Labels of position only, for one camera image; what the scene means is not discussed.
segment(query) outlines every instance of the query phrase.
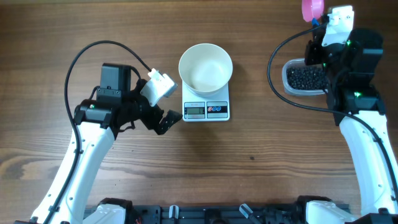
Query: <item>digital kitchen scale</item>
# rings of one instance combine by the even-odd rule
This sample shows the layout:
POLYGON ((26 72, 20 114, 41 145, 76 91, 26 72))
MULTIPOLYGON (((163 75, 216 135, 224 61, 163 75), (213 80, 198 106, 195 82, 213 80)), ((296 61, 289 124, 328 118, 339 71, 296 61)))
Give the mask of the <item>digital kitchen scale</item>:
POLYGON ((182 83, 182 111, 186 122, 229 120, 228 84, 209 96, 200 96, 182 83))

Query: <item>blue part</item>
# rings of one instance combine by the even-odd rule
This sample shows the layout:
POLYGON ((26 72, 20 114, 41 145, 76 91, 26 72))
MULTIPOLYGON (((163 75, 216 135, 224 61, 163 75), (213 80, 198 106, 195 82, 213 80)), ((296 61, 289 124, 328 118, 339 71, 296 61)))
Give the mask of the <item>blue part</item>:
POLYGON ((319 22, 317 21, 316 18, 313 18, 313 19, 312 19, 312 25, 313 25, 313 26, 319 26, 319 22))

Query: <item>wooden table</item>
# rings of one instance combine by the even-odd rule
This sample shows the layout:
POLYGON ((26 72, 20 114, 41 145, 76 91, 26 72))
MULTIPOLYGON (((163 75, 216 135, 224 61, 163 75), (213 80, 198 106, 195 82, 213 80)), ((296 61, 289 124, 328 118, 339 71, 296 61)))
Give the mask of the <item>wooden table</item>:
MULTIPOLYGON (((398 2, 328 4, 353 4, 356 27, 376 29, 385 38, 374 83, 386 102, 397 149, 398 2)), ((105 157, 89 205, 105 197, 136 205, 239 205, 322 195, 349 203, 358 214, 353 161, 332 115, 294 108, 267 83, 266 65, 275 47, 310 27, 300 9, 297 0, 1 6, 0 222, 28 220, 50 187, 71 136, 63 100, 66 72, 80 49, 103 39, 126 44, 178 84, 178 61, 186 49, 203 42, 221 46, 234 63, 231 120, 181 121, 164 136, 137 122, 137 129, 120 134, 105 157)), ((287 44, 275 58, 272 79, 279 91, 283 64, 302 58, 309 39, 287 44)), ((72 109, 99 84, 103 62, 147 73, 123 49, 90 49, 72 73, 72 109)), ((159 105, 181 111, 181 97, 179 88, 159 105)), ((289 98, 326 106, 325 96, 289 98)))

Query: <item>black beans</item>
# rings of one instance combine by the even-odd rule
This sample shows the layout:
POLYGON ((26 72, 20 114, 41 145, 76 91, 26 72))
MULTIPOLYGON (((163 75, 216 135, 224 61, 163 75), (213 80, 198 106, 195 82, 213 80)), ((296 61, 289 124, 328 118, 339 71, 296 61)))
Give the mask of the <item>black beans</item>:
POLYGON ((322 68, 288 68, 286 72, 288 84, 296 90, 322 90, 328 84, 322 68))

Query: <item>clear plastic container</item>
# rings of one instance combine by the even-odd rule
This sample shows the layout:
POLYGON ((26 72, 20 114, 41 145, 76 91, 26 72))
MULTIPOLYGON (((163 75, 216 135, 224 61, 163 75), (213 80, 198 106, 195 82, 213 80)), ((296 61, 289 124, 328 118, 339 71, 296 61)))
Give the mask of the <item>clear plastic container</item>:
MULTIPOLYGON (((282 81, 284 83, 285 92, 293 96, 315 96, 315 95, 325 94, 323 90, 296 90, 289 85, 289 83, 287 82, 287 72, 286 72, 287 69, 302 68, 302 67, 307 67, 305 65, 304 58, 290 60, 284 65, 282 69, 282 81)), ((311 65, 309 67, 322 68, 322 65, 311 65)))

